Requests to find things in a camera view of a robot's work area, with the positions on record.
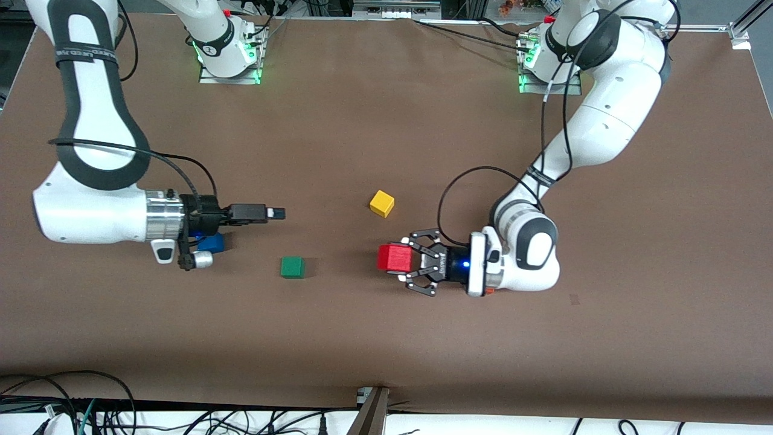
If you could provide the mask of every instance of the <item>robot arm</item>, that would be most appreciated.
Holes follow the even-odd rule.
[[[189,236],[214,235],[223,225],[284,218],[284,209],[263,204],[220,208],[213,195],[139,189],[136,183],[145,175],[151,151],[121,90],[113,47],[116,1],[28,0],[27,5],[54,45],[66,99],[56,140],[63,143],[57,146],[59,162],[32,195],[38,226],[48,239],[78,244],[146,241],[160,263],[172,262],[178,246],[178,263],[190,270],[209,266],[212,256],[191,252]]]
[[[158,0],[182,20],[202,65],[214,76],[233,77],[257,61],[252,22],[226,16],[217,0]]]
[[[664,13],[660,0],[640,2],[644,5],[633,9],[631,4],[626,7],[633,10],[626,12],[662,22],[673,13],[673,9]],[[565,2],[558,20],[552,26],[540,27],[540,41],[552,42],[541,44],[531,66],[535,75],[547,77],[546,81],[551,77],[556,82],[565,81],[570,66],[560,59],[565,53],[578,55],[580,47],[586,45],[577,66],[593,77],[594,86],[566,131],[556,135],[523,174],[522,182],[494,205],[489,226],[471,234],[469,246],[442,245],[439,233],[430,230],[434,244],[429,249],[438,256],[433,259],[421,251],[424,247],[416,239],[401,241],[421,253],[419,271],[405,272],[404,276],[390,271],[406,281],[409,289],[433,296],[438,283],[451,281],[465,285],[470,296],[484,296],[488,289],[540,291],[555,285],[560,273],[558,230],[535,205],[535,196],[541,198],[571,168],[614,159],[644,122],[668,71],[666,46],[649,23],[631,24],[619,15],[604,19],[610,11],[601,9],[600,4],[614,9],[621,3]],[[433,269],[424,268],[427,264]],[[413,278],[419,275],[429,278],[428,287],[417,288]]]

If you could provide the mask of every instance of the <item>brown table surface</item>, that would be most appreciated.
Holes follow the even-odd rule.
[[[432,228],[462,170],[521,173],[536,155],[541,96],[519,94],[511,50],[407,20],[293,20],[263,84],[201,85],[176,17],[132,22],[140,60],[124,91],[153,149],[204,162],[221,204],[288,219],[235,229],[214,267],[187,273],[146,244],[46,240],[30,194],[56,162],[45,142],[64,107],[39,33],[0,118],[0,371],[101,369],[139,399],[351,406],[356,387],[388,385],[415,411],[773,423],[773,122],[727,35],[681,34],[633,143],[547,195],[559,283],[476,300],[412,293],[375,254]],[[128,70],[130,39],[119,56]],[[552,137],[560,99],[548,105]],[[140,187],[184,190],[160,163]],[[497,173],[460,182],[447,231],[480,229],[508,187]],[[387,219],[366,206],[378,189],[397,199]],[[311,276],[282,279],[284,255]]]

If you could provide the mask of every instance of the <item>metal frame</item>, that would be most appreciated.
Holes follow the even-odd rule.
[[[346,435],[383,435],[384,422],[387,420],[389,389],[373,387],[365,394],[367,394],[367,400],[359,409]]]
[[[352,17],[440,19],[440,0],[353,0]]]
[[[755,21],[757,21],[763,14],[765,14],[770,8],[773,8],[773,0],[757,0],[753,5],[749,6],[737,20],[730,23],[730,36],[733,39],[743,38],[748,39],[749,35],[747,31]]]
[[[773,8],[773,0],[757,0],[749,6],[738,19],[728,25],[727,31],[730,33],[730,40],[733,48],[736,50],[750,50],[749,27],[754,24],[770,8]]]

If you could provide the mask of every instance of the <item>black cable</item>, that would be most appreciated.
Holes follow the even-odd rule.
[[[185,432],[182,433],[182,435],[189,435],[191,433],[191,431],[193,430],[193,428],[195,428],[196,425],[198,425],[199,423],[204,421],[205,418],[207,418],[208,416],[212,415],[212,412],[213,411],[207,411],[204,414],[200,415],[199,418],[193,420],[193,423],[190,423],[188,425],[188,428],[186,429]]]
[[[421,24],[422,26],[430,27],[432,29],[442,30],[443,32],[453,33],[453,34],[459,35],[459,36],[464,36],[465,38],[475,39],[477,41],[481,41],[481,42],[484,42],[484,43],[494,44],[496,46],[503,46],[505,48],[510,48],[510,49],[513,49],[513,50],[516,50],[516,51],[523,51],[524,53],[529,51],[529,49],[527,49],[526,47],[511,46],[511,45],[508,45],[508,44],[498,43],[498,42],[492,41],[490,39],[481,38],[479,36],[474,36],[474,35],[468,35],[467,33],[457,32],[456,30],[446,29],[445,27],[436,26],[436,25],[430,24],[428,22],[421,22],[421,21],[417,21],[417,20],[414,20],[414,22],[416,22],[418,24]]]
[[[7,392],[16,390],[17,388],[23,387],[24,385],[27,385],[34,381],[46,381],[50,385],[52,385],[55,389],[57,389],[59,393],[62,395],[62,397],[65,399],[66,401],[65,414],[67,414],[70,417],[70,422],[73,424],[73,433],[77,433],[77,425],[76,425],[77,414],[76,414],[75,406],[73,405],[73,402],[70,400],[70,395],[67,394],[67,391],[64,388],[62,388],[62,386],[58,382],[51,379],[52,377],[53,375],[44,375],[44,376],[27,375],[27,374],[0,375],[0,379],[4,379],[4,378],[24,378],[25,379],[24,381],[17,382],[14,385],[11,385],[10,387],[8,387],[7,389],[4,389],[3,391],[1,391],[0,396],[6,394]]]
[[[487,22],[488,24],[492,25],[494,27],[494,29],[497,29],[498,31],[500,31],[500,32],[502,32],[502,33],[504,33],[506,35],[515,36],[516,38],[519,36],[518,33],[510,32],[508,29],[505,29],[504,27],[502,27],[499,24],[495,23],[493,20],[486,18],[485,16],[477,18],[477,19],[475,19],[475,21]]]
[[[32,433],[32,435],[45,435],[46,428],[48,427],[49,423],[51,423],[51,419],[47,419],[44,421],[38,428],[35,430],[35,432]]]
[[[196,239],[196,240],[194,240],[194,241],[191,241],[190,243],[188,243],[188,246],[190,246],[191,248],[192,248],[192,247],[194,247],[194,246],[198,246],[198,245],[199,245],[199,243],[201,243],[202,241],[206,240],[208,237],[209,237],[209,236],[206,236],[206,235],[204,235],[204,236],[201,236],[201,238],[198,238],[198,239]]]
[[[274,15],[273,14],[269,14],[268,19],[266,20],[265,24],[263,24],[258,30],[255,30],[252,33],[248,33],[247,34],[247,38],[252,38],[253,36],[257,36],[258,34],[263,32],[268,27],[268,25],[271,24],[271,20],[273,18],[274,18]]]
[[[325,416],[325,413],[319,416],[319,431],[317,435],[328,435],[328,418]]]
[[[37,413],[37,412],[43,411],[45,407],[46,405],[43,405],[42,403],[37,403],[35,405],[27,405],[27,406],[21,406],[19,408],[0,410],[0,414]]]
[[[131,394],[131,390],[129,389],[129,386],[126,385],[126,382],[121,381],[117,376],[113,376],[105,372],[100,372],[98,370],[68,370],[66,372],[53,373],[49,376],[54,378],[57,376],[64,376],[64,375],[95,375],[95,376],[100,376],[102,378],[110,379],[111,381],[117,383],[121,387],[121,389],[124,390],[124,392],[126,393],[126,396],[129,398],[129,403],[131,404],[131,412],[134,415],[131,435],[135,435],[135,432],[137,431],[137,406],[135,405],[135,398]]]
[[[247,428],[246,429],[242,428],[242,427],[238,427],[236,425],[233,425],[231,423],[226,422],[225,419],[226,418],[230,418],[230,416],[224,417],[223,419],[219,419],[219,418],[216,418],[216,417],[213,417],[213,416],[211,416],[210,418],[206,418],[206,416],[205,416],[205,419],[206,419],[206,422],[210,423],[210,425],[212,424],[212,422],[215,422],[215,423],[218,423],[220,426],[226,427],[226,428],[231,429],[231,430],[237,430],[237,431],[239,431],[241,433],[245,433],[247,435],[255,435],[255,434],[251,434],[250,433],[250,421],[249,421],[249,418],[248,418],[249,414],[247,413],[247,410],[245,409],[242,412],[245,413],[245,417],[247,418]],[[124,428],[132,428],[132,426],[121,425],[120,421],[118,422],[119,424],[115,424],[112,421],[112,419],[115,418],[116,416],[117,416],[117,412],[113,415],[113,417],[110,418],[111,424],[109,426],[107,424],[104,424],[103,425],[103,429],[111,429],[111,430],[114,431],[115,429],[123,430]],[[201,424],[201,423],[203,423],[203,421],[205,421],[205,420],[202,419],[197,424]],[[189,424],[183,424],[181,426],[174,426],[174,427],[137,425],[137,429],[150,429],[150,430],[158,430],[160,432],[171,432],[173,430],[185,429],[185,428],[187,428],[189,426],[191,426],[190,423]],[[207,431],[211,431],[211,430],[214,430],[216,428],[217,428],[217,426],[210,426],[210,428],[207,429]]]
[[[110,417],[110,424],[111,425],[113,424],[113,419],[117,419],[119,423],[121,422],[121,418],[119,417],[119,414],[118,414],[118,404],[117,403],[115,404],[115,411],[113,411],[113,415]],[[111,432],[113,433],[113,435],[118,435],[118,433],[115,431],[115,427],[111,427]],[[124,435],[127,435],[126,432],[124,432],[123,428],[121,428],[121,432]]]
[[[0,399],[0,405],[62,405],[62,399],[54,397],[7,396]]]
[[[308,415],[305,415],[305,416],[302,416],[302,417],[298,417],[298,418],[297,418],[297,419],[295,419],[295,420],[292,420],[290,423],[287,423],[287,424],[285,424],[284,426],[280,427],[280,428],[279,428],[279,429],[278,429],[276,432],[274,432],[274,434],[279,434],[279,433],[287,433],[287,432],[285,432],[285,431],[286,431],[286,430],[287,430],[287,429],[288,429],[290,426],[292,426],[292,425],[294,425],[294,424],[296,424],[296,423],[300,423],[300,422],[301,422],[301,421],[303,421],[303,420],[307,420],[307,419],[310,419],[310,418],[312,418],[312,417],[316,417],[316,416],[322,415],[322,414],[324,414],[324,413],[329,413],[330,411],[359,411],[359,409],[358,409],[358,408],[339,408],[339,409],[326,409],[326,410],[324,410],[324,411],[318,411],[318,412],[316,412],[316,413],[311,413],[311,414],[308,414]]]
[[[618,431],[620,432],[620,435],[630,435],[623,430],[624,424],[628,424],[631,427],[631,429],[633,429],[633,435],[638,435],[638,430],[636,430],[636,426],[633,423],[631,423],[631,420],[618,421]]]
[[[101,430],[99,432],[102,433],[103,435],[108,435],[107,429],[109,429],[109,428],[107,427],[107,422],[111,421],[111,420],[109,420],[109,418],[110,418],[110,411],[108,411],[108,410],[103,408],[102,412],[104,413],[104,416],[102,417],[102,428],[101,428]]]
[[[118,14],[118,18],[121,20],[121,30],[118,31],[118,36],[115,38],[116,49],[121,44],[121,41],[124,40],[124,34],[126,33],[126,17],[123,14]]]
[[[212,177],[212,174],[209,172],[209,170],[204,166],[203,163],[201,163],[199,160],[196,160],[192,157],[188,156],[178,156],[177,154],[168,154],[166,152],[159,152],[159,156],[164,156],[167,159],[178,159],[178,160],[185,160],[186,162],[191,162],[194,165],[201,168],[202,171],[206,174],[206,177],[209,178],[209,184],[212,185],[212,195],[217,196],[217,185],[215,184],[215,179]]]
[[[126,13],[126,8],[124,7],[124,4],[121,3],[121,0],[118,0],[118,7],[121,8],[121,12],[123,12],[124,16],[126,17],[126,24],[129,26],[131,41],[135,45],[135,64],[132,65],[131,71],[129,71],[129,74],[126,74],[126,77],[121,78],[121,81],[126,81],[126,80],[129,80],[131,76],[135,75],[135,71],[137,70],[137,64],[140,61],[140,49],[139,47],[137,47],[137,35],[135,34],[135,28],[131,25],[131,19],[129,19],[129,14]]]
[[[676,0],[669,0],[669,2],[674,7],[674,12],[676,13],[676,28],[674,29],[674,33],[672,33],[671,36],[666,39],[666,44],[673,41],[674,38],[676,38],[676,35],[679,35],[679,31],[682,29],[682,10],[679,8]]]
[[[238,413],[238,412],[239,412],[238,410],[236,410],[236,411],[231,411],[231,413],[230,413],[230,414],[228,414],[227,416],[223,417],[223,418],[222,418],[222,419],[221,419],[221,420],[220,420],[220,421],[219,421],[219,422],[218,422],[218,423],[217,423],[215,426],[213,426],[213,427],[210,427],[210,428],[209,428],[209,429],[206,431],[205,435],[212,435],[213,433],[215,433],[215,430],[217,430],[217,428],[218,428],[218,427],[222,426],[222,425],[223,425],[223,423],[225,423],[225,422],[226,422],[226,420],[228,420],[229,418],[231,418],[231,417],[232,417],[234,414],[236,414],[236,413]]]
[[[572,430],[572,435],[577,435],[577,431],[580,429],[580,424],[582,423],[582,419],[577,419],[577,422],[574,424],[574,429]]]
[[[199,194],[199,191],[196,189],[196,186],[193,185],[193,182],[188,177],[188,175],[185,173],[185,171],[181,170],[179,166],[175,165],[173,161],[170,159],[164,157],[161,153],[150,151],[147,149],[139,149],[135,148],[133,146],[126,146],[121,145],[117,143],[110,143],[110,142],[102,142],[98,140],[89,140],[89,139],[65,139],[65,138],[55,138],[48,141],[50,145],[56,145],[56,146],[79,146],[79,145],[94,145],[94,146],[104,146],[106,148],[115,148],[115,149],[123,149],[125,151],[133,151],[133,152],[139,152],[141,154],[145,154],[147,156],[156,158],[161,160],[162,162],[169,165],[172,169],[174,169],[177,174],[179,174],[182,179],[186,182],[188,185],[188,188],[191,190],[191,193],[193,193],[193,199],[196,200],[196,209],[201,214],[203,212],[203,206],[201,201],[201,195]]]
[[[263,433],[264,430],[269,429],[269,428],[273,428],[274,427],[274,423],[276,423],[276,421],[279,420],[286,413],[288,413],[288,412],[287,411],[281,411],[281,412],[277,413],[276,411],[273,411],[271,413],[271,419],[268,420],[268,423],[266,424],[266,426],[263,426],[260,430],[258,430],[255,435],[261,435],[261,433]]]
[[[656,19],[647,18],[645,16],[630,16],[630,15],[626,15],[626,16],[622,16],[620,18],[621,19],[628,19],[628,20],[636,20],[636,21],[646,21],[646,22],[651,22],[652,24],[655,24],[655,25],[660,24],[660,21],[658,21]]]
[[[446,240],[448,240],[449,242],[451,242],[451,243],[453,243],[454,245],[457,245],[457,246],[469,246],[470,244],[469,243],[462,243],[460,241],[456,241],[453,238],[449,237],[447,234],[445,234],[445,231],[443,231],[443,225],[441,223],[441,215],[442,215],[442,212],[443,212],[443,202],[445,202],[445,196],[448,194],[448,191],[451,190],[451,188],[454,186],[454,184],[456,184],[457,181],[459,181],[463,176],[465,176],[465,175],[467,175],[469,173],[473,173],[475,171],[479,171],[479,170],[492,170],[492,171],[496,171],[496,172],[499,172],[499,173],[503,173],[503,174],[509,176],[510,178],[514,179],[516,181],[516,186],[518,184],[521,184],[522,186],[524,186],[534,196],[534,199],[536,200],[536,204],[534,204],[534,205],[542,212],[544,212],[544,210],[545,210],[543,208],[543,206],[542,206],[542,202],[540,201],[540,199],[538,198],[536,193],[531,189],[531,187],[527,186],[524,182],[521,181],[521,179],[519,177],[517,177],[513,173],[511,173],[511,172],[509,172],[507,170],[504,170],[502,168],[498,168],[496,166],[476,166],[474,168],[468,169],[465,172],[460,173],[459,175],[457,175],[456,178],[454,178],[445,187],[445,189],[443,190],[443,194],[441,194],[441,196],[440,196],[440,202],[438,203],[438,230],[440,231],[440,234],[443,237],[445,237]]]

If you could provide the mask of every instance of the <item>green cable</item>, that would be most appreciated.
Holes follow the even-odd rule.
[[[89,420],[89,415],[91,415],[91,408],[94,407],[94,402],[96,402],[96,399],[92,399],[91,403],[89,403],[89,406],[86,408],[86,413],[83,415],[83,422],[80,423],[80,427],[78,428],[78,435],[83,435],[86,431],[86,422]]]

